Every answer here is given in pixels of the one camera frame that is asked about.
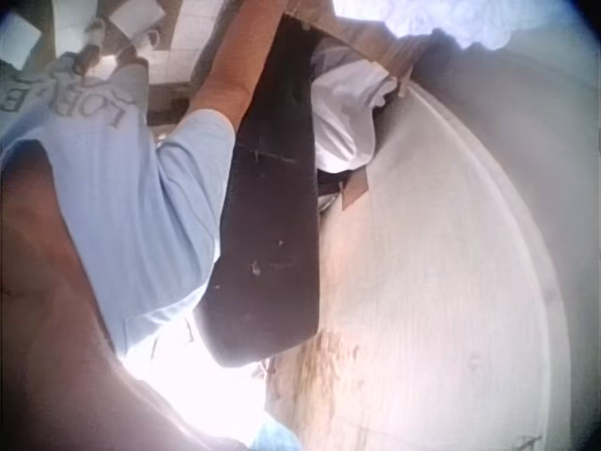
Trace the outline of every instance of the stained surface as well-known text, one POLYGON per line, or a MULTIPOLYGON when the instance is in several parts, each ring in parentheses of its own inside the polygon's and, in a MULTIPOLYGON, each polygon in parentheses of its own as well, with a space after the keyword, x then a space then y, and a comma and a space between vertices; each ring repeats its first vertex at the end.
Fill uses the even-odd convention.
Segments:
POLYGON ((521 449, 546 439, 551 368, 569 379, 519 199, 416 89, 384 117, 369 191, 322 222, 320 332, 274 363, 270 410, 308 451, 521 449))

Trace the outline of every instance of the white fabric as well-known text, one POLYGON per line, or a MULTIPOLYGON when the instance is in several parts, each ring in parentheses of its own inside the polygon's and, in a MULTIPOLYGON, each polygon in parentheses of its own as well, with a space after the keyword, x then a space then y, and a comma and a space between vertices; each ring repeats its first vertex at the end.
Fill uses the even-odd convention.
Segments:
POLYGON ((374 156, 372 109, 384 105, 396 80, 378 63, 324 40, 313 57, 318 76, 311 85, 316 166, 338 173, 366 165, 374 156))
POLYGON ((332 0, 340 17, 383 21, 400 37, 429 35, 437 28, 462 48, 480 42, 495 50, 518 29, 569 20, 562 0, 332 0))
POLYGON ((0 88, 0 167, 37 140, 116 355, 125 360, 203 295, 235 133, 222 114, 187 116, 156 149, 127 92, 72 72, 68 55, 0 88))

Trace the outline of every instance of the white tile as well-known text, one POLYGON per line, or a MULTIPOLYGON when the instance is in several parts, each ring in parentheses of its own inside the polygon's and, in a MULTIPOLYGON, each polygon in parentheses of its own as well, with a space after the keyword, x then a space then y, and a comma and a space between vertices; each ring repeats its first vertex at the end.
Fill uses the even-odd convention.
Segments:
POLYGON ((204 49, 213 32, 215 20, 206 17, 179 17, 171 41, 173 50, 204 49))
POLYGON ((111 76, 116 68, 116 58, 113 54, 108 54, 100 59, 98 65, 89 70, 88 75, 106 80, 111 76))
POLYGON ((166 50, 157 50, 148 57, 148 75, 151 85, 165 83, 167 74, 167 63, 169 62, 169 52, 166 50))
POLYGON ((198 52, 195 50, 172 50, 169 52, 165 83, 189 82, 198 52))
POLYGON ((150 66, 163 64, 166 65, 169 59, 169 51, 168 50, 154 50, 152 53, 148 55, 148 63, 150 66))
POLYGON ((164 15, 164 9, 156 0, 128 0, 111 14, 110 19, 131 39, 135 34, 148 30, 164 15))
POLYGON ((155 64, 150 65, 148 67, 148 81, 151 85, 160 85, 165 82, 165 77, 167 75, 167 65, 166 64, 155 64))
POLYGON ((64 52, 79 52, 85 45, 85 29, 87 23, 79 23, 59 28, 54 31, 54 48, 56 56, 62 55, 64 52))
POLYGON ((21 70, 40 36, 34 25, 10 12, 0 23, 0 59, 21 70))
POLYGON ((202 16, 215 18, 222 7, 223 0, 183 0, 179 17, 202 16))
POLYGON ((86 25, 96 16, 97 0, 53 0, 54 28, 86 25))

